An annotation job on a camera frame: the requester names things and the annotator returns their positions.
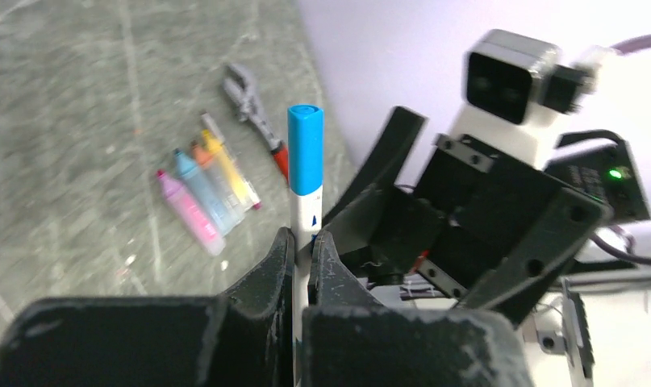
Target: blue marker cap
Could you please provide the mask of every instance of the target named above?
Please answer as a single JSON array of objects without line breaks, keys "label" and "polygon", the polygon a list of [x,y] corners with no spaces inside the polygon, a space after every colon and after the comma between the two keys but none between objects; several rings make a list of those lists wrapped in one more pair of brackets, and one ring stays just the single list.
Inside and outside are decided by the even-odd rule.
[{"label": "blue marker cap", "polygon": [[323,185],[323,110],[295,105],[287,110],[290,188],[299,196]]},{"label": "blue marker cap", "polygon": [[197,163],[194,162],[194,160],[190,159],[190,157],[187,156],[180,149],[176,148],[173,151],[173,154],[175,155],[176,158],[177,174],[180,175],[181,177],[185,176],[187,173],[194,171],[194,169],[199,168],[197,166]]}]

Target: yellow crayon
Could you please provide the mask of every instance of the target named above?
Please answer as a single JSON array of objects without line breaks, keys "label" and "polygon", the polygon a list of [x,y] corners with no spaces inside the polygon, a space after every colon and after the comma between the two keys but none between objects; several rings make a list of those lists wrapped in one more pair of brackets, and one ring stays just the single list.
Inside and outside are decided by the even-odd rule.
[{"label": "yellow crayon", "polygon": [[224,146],[222,137],[218,134],[216,136],[211,134],[211,130],[218,131],[215,123],[210,115],[206,112],[202,113],[202,121],[207,126],[207,129],[202,130],[202,138],[206,144],[207,150],[213,157],[217,157],[219,164],[223,168],[225,177],[230,184],[232,191],[240,199],[244,208],[254,208],[258,210],[261,208],[261,200],[257,192],[252,187],[252,184],[242,176],[239,168],[232,157],[232,154]]}]

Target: green led light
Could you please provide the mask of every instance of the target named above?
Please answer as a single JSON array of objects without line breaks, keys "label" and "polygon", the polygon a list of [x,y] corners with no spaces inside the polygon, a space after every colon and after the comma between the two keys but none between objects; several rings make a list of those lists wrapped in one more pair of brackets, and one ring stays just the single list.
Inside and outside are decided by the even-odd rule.
[{"label": "green led light", "polygon": [[613,179],[619,180],[622,178],[622,172],[618,171],[617,169],[611,169],[607,174],[610,175],[610,177]]}]

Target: metal bracket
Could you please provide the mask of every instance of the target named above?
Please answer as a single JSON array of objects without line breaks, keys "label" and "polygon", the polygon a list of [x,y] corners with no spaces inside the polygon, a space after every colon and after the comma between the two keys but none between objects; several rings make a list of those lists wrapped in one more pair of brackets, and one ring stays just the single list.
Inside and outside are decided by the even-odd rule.
[{"label": "metal bracket", "polygon": [[563,280],[562,332],[536,331],[541,351],[551,355],[567,356],[573,387],[593,387],[594,352],[584,303],[579,293],[570,292]]},{"label": "metal bracket", "polygon": [[439,149],[443,149],[444,152],[466,163],[470,167],[479,172],[489,172],[494,160],[472,149],[466,144],[469,144],[469,139],[463,139],[461,142],[457,142],[445,135],[440,135],[435,142],[435,145]]},{"label": "metal bracket", "polygon": [[467,292],[463,285],[429,260],[423,260],[417,271],[446,297],[461,298]]}]

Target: red handle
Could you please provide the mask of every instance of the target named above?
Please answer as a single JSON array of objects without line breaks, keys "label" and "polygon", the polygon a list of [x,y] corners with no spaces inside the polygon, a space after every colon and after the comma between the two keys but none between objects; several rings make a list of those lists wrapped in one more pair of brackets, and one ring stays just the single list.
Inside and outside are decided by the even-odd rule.
[{"label": "red handle", "polygon": [[411,268],[411,271],[408,272],[409,274],[413,274],[418,271],[418,268],[420,265],[423,264],[423,261],[428,257],[428,254],[430,253],[429,250],[425,250],[424,252],[420,253],[420,256],[418,256],[418,259],[415,260],[415,263],[413,264],[413,267]]},{"label": "red handle", "polygon": [[273,152],[273,160],[275,160],[275,164],[278,165],[278,168],[280,168],[280,172],[282,172],[282,176],[285,177],[285,179],[289,182],[290,181],[290,176],[289,176],[289,165],[287,164],[287,148],[285,145],[280,144],[280,147],[275,149]]}]

